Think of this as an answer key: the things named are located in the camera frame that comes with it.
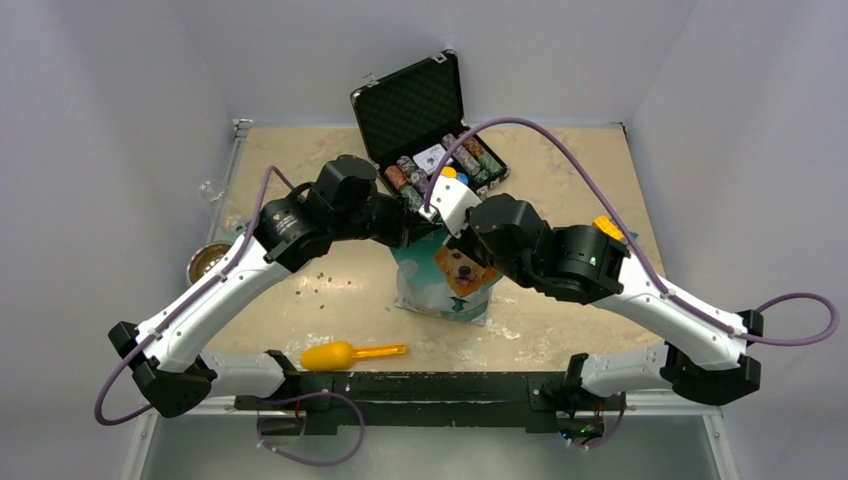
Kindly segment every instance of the white wall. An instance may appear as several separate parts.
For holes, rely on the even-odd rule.
[[[676,282],[730,309],[797,290],[848,312],[848,3],[701,1],[632,121],[637,172]],[[766,315],[809,335],[821,307]],[[760,392],[726,409],[745,479],[848,471],[848,327],[824,344],[754,346]]]
[[[447,46],[467,118],[630,118],[696,0],[175,0],[227,104],[282,123],[352,123],[361,76]]]
[[[230,117],[167,0],[0,3],[0,106],[0,477],[116,478],[106,332],[184,289]]]

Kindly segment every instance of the dog food bag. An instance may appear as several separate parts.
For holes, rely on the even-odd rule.
[[[392,249],[398,265],[395,306],[485,326],[491,288],[502,275],[444,246],[448,233],[431,233],[407,248]]]

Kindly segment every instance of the yellow scoop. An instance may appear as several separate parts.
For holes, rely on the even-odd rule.
[[[312,347],[300,356],[300,364],[313,372],[328,372],[331,370],[346,370],[362,358],[386,357],[403,355],[406,345],[385,345],[382,347],[353,348],[347,342],[333,342]]]

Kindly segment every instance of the metal dog bowl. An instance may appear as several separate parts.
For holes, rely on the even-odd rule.
[[[186,268],[186,282],[188,286],[194,285],[203,275],[206,275],[212,267],[224,258],[232,244],[226,242],[215,242],[206,245],[194,252]]]

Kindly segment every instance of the cable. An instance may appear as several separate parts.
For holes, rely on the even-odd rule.
[[[584,443],[581,447],[578,448],[585,450],[594,450],[610,441],[615,432],[618,431],[618,427],[621,426],[621,420],[624,418],[624,411],[627,410],[627,392],[621,392],[621,395],[619,395],[619,397],[621,400],[621,409],[618,411],[618,417],[616,417],[615,423],[612,424],[612,427],[610,427],[609,432],[604,432],[604,436],[601,437],[600,440],[598,440],[597,442],[591,445],[586,445],[586,443]]]
[[[221,269],[221,273],[223,275],[227,275],[234,268],[238,266],[238,262],[244,256],[245,250],[247,250],[247,244],[249,243],[250,238],[253,236],[254,230],[256,230],[256,225],[259,223],[259,212],[262,210],[262,202],[265,200],[265,192],[268,190],[268,182],[271,180],[271,173],[276,173],[278,177],[286,184],[290,189],[294,189],[294,185],[283,175],[277,167],[271,165],[265,170],[265,174],[262,177],[262,185],[259,187],[259,194],[256,197],[256,203],[253,206],[253,216],[250,218],[250,223],[248,224],[247,230],[244,233],[244,241],[239,246],[239,249],[236,251],[235,255],[233,255],[233,259],[228,264],[224,265],[224,268]],[[200,297],[202,297],[213,285],[218,283],[221,280],[221,277],[215,276],[207,280],[203,285],[200,286],[197,290],[194,291],[191,295],[189,295],[185,301],[177,305],[172,311],[165,316],[165,319],[153,329],[150,334],[144,338],[138,345],[135,346],[130,353],[128,353],[121,361],[118,363],[118,366],[109,374],[109,377],[106,379],[106,382],[100,388],[100,392],[97,394],[97,400],[94,402],[94,418],[97,420],[97,423],[105,426],[114,426],[120,425],[122,423],[128,422],[133,418],[138,417],[142,413],[153,408],[152,405],[145,405],[138,410],[124,415],[123,417],[110,419],[106,418],[103,415],[103,403],[106,400],[106,395],[109,393],[109,390],[112,389],[112,386],[115,384],[115,381],[118,379],[118,376],[121,372],[129,366],[129,364],[133,361],[133,359],[142,352],[145,348],[147,348],[153,340],[162,334],[168,326],[177,318],[179,315],[185,311],[191,304],[196,302]]]
[[[276,404],[276,405],[286,405],[292,402],[300,402],[301,400],[307,400],[315,397],[332,397],[342,400],[343,402],[350,405],[350,408],[353,409],[353,412],[356,413],[356,416],[359,418],[359,437],[356,439],[356,443],[353,445],[353,448],[350,449],[349,452],[342,455],[341,457],[335,460],[310,460],[308,458],[298,457],[297,455],[291,454],[289,452],[278,449],[277,447],[268,443],[264,437],[262,437],[262,423],[264,421],[263,418],[259,418],[256,421],[256,436],[259,438],[259,443],[256,447],[265,447],[268,451],[272,453],[276,453],[281,457],[288,458],[289,460],[293,460],[297,463],[302,463],[303,465],[309,465],[310,467],[333,467],[335,465],[339,465],[348,461],[352,456],[356,454],[359,450],[359,447],[362,446],[362,440],[365,438],[365,417],[362,416],[362,410],[356,406],[353,400],[345,397],[344,395],[340,395],[335,392],[316,392],[316,393],[307,393],[306,395],[300,395],[298,397],[287,398],[285,400],[271,400],[268,403]]]
[[[792,299],[796,299],[796,298],[808,298],[808,299],[811,299],[811,300],[816,300],[817,302],[824,305],[827,308],[827,310],[830,312],[830,323],[828,323],[827,327],[825,327],[824,330],[822,330],[820,333],[818,333],[816,335],[812,335],[812,336],[804,337],[804,338],[797,338],[797,339],[769,338],[769,337],[762,337],[762,336],[759,336],[759,335],[754,335],[754,334],[751,334],[751,333],[742,333],[741,331],[736,332],[733,329],[733,327],[722,323],[720,320],[713,318],[712,315],[710,315],[706,312],[702,312],[701,310],[699,310],[694,305],[692,305],[689,302],[687,302],[686,300],[678,297],[673,291],[670,291],[668,289],[668,287],[665,285],[665,283],[660,278],[659,274],[657,274],[657,271],[654,270],[654,267],[651,266],[651,263],[648,261],[648,257],[645,255],[645,252],[642,251],[642,247],[639,246],[639,244],[636,242],[636,239],[633,238],[633,235],[630,233],[630,229],[627,228],[627,225],[625,225],[624,220],[621,218],[621,216],[619,216],[618,212],[615,211],[615,209],[612,207],[612,204],[609,202],[609,200],[607,200],[607,198],[604,196],[604,194],[601,192],[601,190],[598,188],[598,186],[595,184],[595,182],[589,177],[589,174],[586,173],[586,170],[583,168],[582,165],[580,165],[580,162],[577,161],[577,158],[571,153],[571,151],[568,150],[568,148],[566,148],[565,145],[563,145],[563,143],[558,138],[556,138],[556,136],[554,136],[553,133],[545,130],[540,125],[538,125],[534,122],[531,122],[530,120],[525,120],[523,118],[517,118],[517,117],[496,118],[494,120],[489,120],[488,122],[483,122],[480,125],[477,125],[476,127],[474,127],[472,129],[466,131],[465,133],[463,133],[456,140],[456,142],[454,142],[447,149],[445,154],[442,156],[442,159],[439,160],[439,164],[436,167],[435,174],[430,179],[430,183],[427,186],[427,194],[424,195],[424,211],[425,212],[430,211],[430,199],[433,196],[433,190],[436,186],[436,180],[438,180],[438,177],[441,174],[442,169],[447,164],[448,159],[451,158],[451,156],[453,156],[453,154],[456,152],[456,150],[459,148],[459,146],[462,145],[463,142],[465,142],[469,138],[478,134],[479,132],[481,132],[481,131],[483,131],[487,128],[493,127],[495,125],[502,125],[502,124],[505,124],[505,123],[513,123],[513,124],[517,124],[517,125],[523,125],[525,127],[529,127],[531,129],[535,130],[536,132],[541,134],[543,137],[547,138],[551,143],[554,144],[554,146],[557,147],[557,149],[559,149],[560,152],[562,152],[563,155],[565,155],[565,157],[568,159],[568,161],[571,162],[571,165],[574,167],[574,169],[577,170],[577,173],[580,174],[580,177],[583,178],[583,181],[586,182],[586,185],[589,187],[589,189],[592,191],[592,193],[595,194],[595,197],[597,197],[598,200],[601,202],[601,204],[604,206],[604,209],[606,209],[606,211],[613,218],[613,221],[616,223],[616,225],[618,225],[618,228],[621,229],[622,233],[627,238],[627,242],[630,244],[630,248],[633,250],[633,253],[636,255],[636,258],[639,259],[639,263],[642,264],[642,268],[645,269],[645,273],[647,273],[648,277],[651,279],[652,282],[654,282],[654,285],[656,285],[657,290],[659,290],[660,293],[663,296],[666,296],[669,300],[671,300],[673,303],[675,303],[677,306],[679,306],[683,310],[691,313],[692,315],[698,317],[699,319],[707,322],[708,324],[712,325],[713,327],[718,328],[719,330],[721,330],[721,331],[723,331],[723,332],[725,332],[725,333],[727,333],[731,336],[737,336],[737,337],[743,338],[743,339],[750,341],[750,342],[762,343],[762,344],[765,344],[765,345],[775,345],[775,346],[781,346],[781,347],[798,347],[798,346],[802,346],[802,345],[812,345],[814,343],[821,342],[824,339],[830,337],[831,335],[833,335],[833,332],[836,331],[836,328],[839,326],[839,321],[840,321],[839,310],[836,308],[836,305],[834,305],[834,303],[831,300],[829,300],[829,299],[827,299],[827,298],[825,298],[821,295],[815,294],[815,293],[806,293],[806,292],[788,293],[786,295],[781,295],[779,297],[775,297],[775,298],[767,301],[766,303],[760,305],[760,307],[758,307],[756,309],[757,312],[763,312],[766,309],[768,309],[769,307],[772,307],[772,306],[774,306],[778,303],[782,303],[782,302],[785,302],[787,300],[792,300]]]

